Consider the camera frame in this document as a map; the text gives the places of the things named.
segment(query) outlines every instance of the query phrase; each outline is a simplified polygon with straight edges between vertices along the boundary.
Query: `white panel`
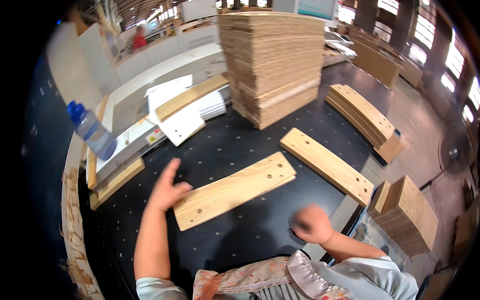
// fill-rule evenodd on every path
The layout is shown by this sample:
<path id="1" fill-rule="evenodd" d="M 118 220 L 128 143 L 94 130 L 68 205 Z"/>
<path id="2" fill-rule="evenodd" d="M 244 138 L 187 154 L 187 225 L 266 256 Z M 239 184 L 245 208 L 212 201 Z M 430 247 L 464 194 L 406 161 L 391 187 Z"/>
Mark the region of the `white panel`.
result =
<path id="1" fill-rule="evenodd" d="M 110 94 L 120 87 L 120 80 L 113 68 L 114 58 L 109 52 L 105 33 L 98 23 L 90 26 L 78 37 L 82 53 L 85 56 L 88 70 L 96 80 L 102 94 Z"/>
<path id="2" fill-rule="evenodd" d="M 139 50 L 138 52 L 133 53 L 132 56 L 118 62 L 115 71 L 117 72 L 121 84 L 126 84 L 129 80 L 151 67 L 152 65 L 148 62 L 145 52 Z"/>
<path id="3" fill-rule="evenodd" d="M 68 104 L 75 100 L 95 110 L 103 96 L 87 69 L 74 23 L 62 22 L 57 26 L 47 44 L 47 57 L 63 101 Z"/>
<path id="4" fill-rule="evenodd" d="M 181 4 L 181 13 L 185 22 L 218 14 L 215 0 L 193 0 Z"/>

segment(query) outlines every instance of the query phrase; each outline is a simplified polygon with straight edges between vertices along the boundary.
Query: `window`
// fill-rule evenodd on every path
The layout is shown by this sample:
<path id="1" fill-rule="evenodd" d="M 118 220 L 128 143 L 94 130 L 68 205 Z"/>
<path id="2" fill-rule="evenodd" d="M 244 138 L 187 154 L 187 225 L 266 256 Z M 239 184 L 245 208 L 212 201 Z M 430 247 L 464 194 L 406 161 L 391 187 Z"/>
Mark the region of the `window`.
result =
<path id="1" fill-rule="evenodd" d="M 408 57 L 410 57 L 417 65 L 422 67 L 427 61 L 427 53 L 425 53 L 425 51 L 415 44 L 412 44 L 412 47 L 410 47 L 410 53 L 408 54 Z"/>
<path id="2" fill-rule="evenodd" d="M 453 75 L 455 75 L 455 77 L 458 79 L 460 77 L 460 73 L 462 72 L 464 62 L 465 59 L 460 51 L 458 51 L 458 49 L 455 47 L 455 30 L 452 30 L 452 42 L 450 43 L 445 66 L 449 68 Z"/>
<path id="3" fill-rule="evenodd" d="M 373 34 L 378 34 L 382 40 L 389 43 L 390 38 L 392 37 L 392 29 L 387 25 L 377 21 L 375 22 L 375 27 L 373 28 Z"/>
<path id="4" fill-rule="evenodd" d="M 444 72 L 444 74 L 442 75 L 441 82 L 452 93 L 453 93 L 453 91 L 455 91 L 455 81 L 453 80 L 453 78 L 450 75 L 448 75 L 447 72 Z"/>
<path id="5" fill-rule="evenodd" d="M 479 79 L 475 77 L 472 82 L 472 87 L 470 88 L 470 92 L 468 93 L 468 97 L 472 100 L 473 105 L 478 110 L 480 107 L 480 87 L 479 87 Z"/>
<path id="6" fill-rule="evenodd" d="M 395 0 L 378 0 L 377 6 L 396 15 L 398 13 L 398 1 Z"/>
<path id="7" fill-rule="evenodd" d="M 468 105 L 463 107 L 462 116 L 465 121 L 468 120 L 470 123 L 473 122 L 473 114 Z"/>
<path id="8" fill-rule="evenodd" d="M 428 49 L 432 48 L 436 20 L 437 11 L 433 5 L 428 1 L 421 1 L 415 27 L 415 37 L 425 44 Z"/>
<path id="9" fill-rule="evenodd" d="M 348 6 L 338 6 L 338 20 L 347 24 L 352 24 L 355 19 L 355 10 Z"/>

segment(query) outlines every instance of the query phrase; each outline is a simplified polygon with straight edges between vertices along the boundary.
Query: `sleeve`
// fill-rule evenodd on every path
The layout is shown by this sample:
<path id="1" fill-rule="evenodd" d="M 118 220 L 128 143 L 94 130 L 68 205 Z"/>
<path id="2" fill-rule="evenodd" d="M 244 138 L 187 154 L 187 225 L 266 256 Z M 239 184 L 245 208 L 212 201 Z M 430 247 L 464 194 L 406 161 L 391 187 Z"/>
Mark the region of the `sleeve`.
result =
<path id="1" fill-rule="evenodd" d="M 187 300 L 187 294 L 170 280 L 144 277 L 136 282 L 140 300 Z"/>
<path id="2" fill-rule="evenodd" d="M 341 272 L 342 265 L 347 265 L 363 274 L 395 300 L 414 300 L 418 293 L 416 279 L 408 273 L 401 272 L 388 256 L 351 257 L 333 266 L 332 269 Z"/>

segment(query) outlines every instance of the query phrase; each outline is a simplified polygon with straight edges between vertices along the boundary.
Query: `white machine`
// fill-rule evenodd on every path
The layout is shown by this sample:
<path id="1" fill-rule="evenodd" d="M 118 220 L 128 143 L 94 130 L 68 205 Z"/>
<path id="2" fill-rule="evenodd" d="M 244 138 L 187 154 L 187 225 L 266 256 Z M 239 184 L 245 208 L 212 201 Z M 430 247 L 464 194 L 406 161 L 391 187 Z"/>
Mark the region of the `white machine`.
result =
<path id="1" fill-rule="evenodd" d="M 215 0 L 193 0 L 181 4 L 184 22 L 189 22 L 218 14 Z"/>

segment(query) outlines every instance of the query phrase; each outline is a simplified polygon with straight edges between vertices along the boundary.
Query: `water bottle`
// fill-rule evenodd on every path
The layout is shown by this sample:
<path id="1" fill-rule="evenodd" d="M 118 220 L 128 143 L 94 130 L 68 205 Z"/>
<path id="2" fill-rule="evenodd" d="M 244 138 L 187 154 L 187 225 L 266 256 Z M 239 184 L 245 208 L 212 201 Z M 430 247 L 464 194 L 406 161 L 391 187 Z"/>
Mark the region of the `water bottle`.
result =
<path id="1" fill-rule="evenodd" d="M 67 106 L 70 119 L 75 124 L 75 132 L 87 142 L 95 155 L 109 159 L 117 148 L 117 139 L 96 119 L 95 113 L 72 101 Z"/>

